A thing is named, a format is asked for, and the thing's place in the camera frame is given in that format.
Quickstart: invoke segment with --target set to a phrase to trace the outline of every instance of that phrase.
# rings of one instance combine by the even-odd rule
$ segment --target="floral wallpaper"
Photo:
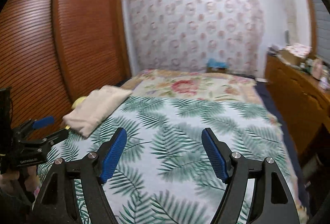
[[[258,0],[129,0],[140,69],[204,72],[207,61],[254,74],[264,32]]]

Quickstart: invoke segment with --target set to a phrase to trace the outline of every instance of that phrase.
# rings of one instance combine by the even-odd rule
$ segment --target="wooden dresser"
[[[300,160],[316,139],[318,145],[329,146],[330,137],[320,132],[328,130],[330,133],[330,91],[324,92],[312,76],[286,66],[273,56],[267,56],[265,78]]]

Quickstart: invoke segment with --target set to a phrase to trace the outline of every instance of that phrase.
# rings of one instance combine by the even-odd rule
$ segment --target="hand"
[[[6,173],[0,175],[0,188],[8,194],[13,194],[14,188],[11,184],[11,181],[18,179],[19,171],[11,171],[10,169],[7,169]]]
[[[40,184],[39,177],[37,176],[37,167],[29,166],[27,168],[27,172],[29,174],[29,177],[24,182],[25,188],[27,191],[34,193],[34,191]]]

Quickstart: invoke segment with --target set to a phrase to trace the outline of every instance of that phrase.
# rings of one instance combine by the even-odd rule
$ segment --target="floral blanket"
[[[122,88],[140,97],[168,97],[210,101],[241,101],[263,104],[254,89],[255,81],[222,73],[188,73],[145,70]]]
[[[55,145],[49,162],[38,167],[41,181],[56,158],[80,159],[110,140],[118,127],[126,129],[127,144],[103,189],[119,223],[210,223],[226,186],[202,146],[206,127],[247,158],[273,157],[299,203],[281,129],[263,106],[241,102],[131,96],[88,139],[71,132]],[[82,221],[90,223],[79,180],[75,187]],[[250,179],[238,223],[246,222],[252,192]]]

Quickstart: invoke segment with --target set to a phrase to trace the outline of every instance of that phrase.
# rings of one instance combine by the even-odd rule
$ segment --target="palm leaf pattern blanket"
[[[110,140],[118,127],[126,129],[127,144],[103,189],[119,223],[210,223],[226,186],[204,151],[206,127],[246,158],[273,157],[298,199],[280,128],[263,106],[240,102],[131,96],[88,139],[71,132],[54,146],[48,163],[38,167],[41,181],[56,158],[80,159]],[[83,223],[90,223],[79,180],[75,187]],[[252,193],[250,179],[238,223],[246,223]]]

